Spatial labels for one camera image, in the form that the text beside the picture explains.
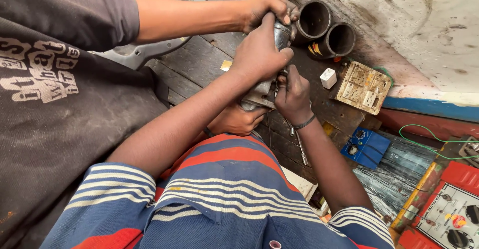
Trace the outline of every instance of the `shirt button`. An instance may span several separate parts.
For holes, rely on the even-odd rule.
[[[270,241],[270,248],[271,249],[281,249],[281,243],[279,243],[275,240],[272,240],[272,241]]]

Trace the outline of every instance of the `green wire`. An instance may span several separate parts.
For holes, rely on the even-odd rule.
[[[428,148],[428,147],[426,147],[426,146],[424,146],[424,145],[422,145],[422,144],[419,144],[419,143],[417,143],[417,142],[415,142],[415,141],[411,141],[410,139],[405,138],[405,137],[402,135],[402,133],[401,133],[401,130],[402,130],[403,128],[405,128],[405,127],[407,127],[407,126],[410,126],[410,125],[420,126],[420,127],[424,128],[424,129],[428,130],[429,133],[431,133],[431,135],[433,135],[434,139],[436,139],[436,140],[438,140],[438,141],[440,141],[440,142],[443,142],[443,143],[479,143],[479,141],[443,141],[443,140],[438,139],[438,138],[436,137],[436,135],[434,135],[434,133],[432,133],[427,127],[422,126],[422,125],[419,125],[419,124],[407,124],[407,125],[403,126],[401,129],[399,129],[399,135],[400,135],[403,139],[405,139],[406,141],[409,141],[409,142],[412,142],[412,143],[414,143],[414,144],[416,144],[416,145],[419,145],[419,146],[421,146],[422,148],[426,148],[426,149],[428,149],[429,151],[433,152],[434,154],[437,154],[437,155],[439,155],[439,156],[442,156],[442,157],[444,157],[444,158],[447,159],[447,160],[461,160],[461,159],[477,158],[477,156],[471,156],[471,157],[463,157],[463,158],[450,159],[450,158],[448,158],[448,157],[445,157],[445,156],[439,154],[438,152],[434,151],[434,150],[431,149],[431,148]]]
[[[384,73],[386,74],[386,76],[388,76],[389,79],[391,79],[391,87],[394,85],[394,81],[392,80],[392,77],[391,77],[391,75],[389,75],[389,72],[387,71],[386,68],[377,66],[377,67],[372,67],[371,69],[381,69],[381,70],[383,70]]]

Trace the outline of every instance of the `person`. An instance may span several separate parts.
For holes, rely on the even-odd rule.
[[[287,0],[0,0],[0,247],[39,247],[88,167],[168,109],[151,74],[88,51],[249,33],[269,11],[297,20]],[[249,135],[265,112],[232,103],[210,128]]]
[[[263,17],[228,72],[91,166],[41,248],[394,248],[293,65],[279,77],[275,104],[304,142],[333,214],[327,224],[260,138],[220,134],[189,148],[229,102],[292,58],[274,45],[274,21]]]

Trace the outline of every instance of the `blue stripe on wall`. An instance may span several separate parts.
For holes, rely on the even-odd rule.
[[[479,107],[461,107],[436,99],[386,97],[382,107],[479,123]]]

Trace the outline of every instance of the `blue box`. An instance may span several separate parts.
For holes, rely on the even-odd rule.
[[[387,138],[362,127],[341,149],[341,154],[359,164],[375,170],[391,143]]]

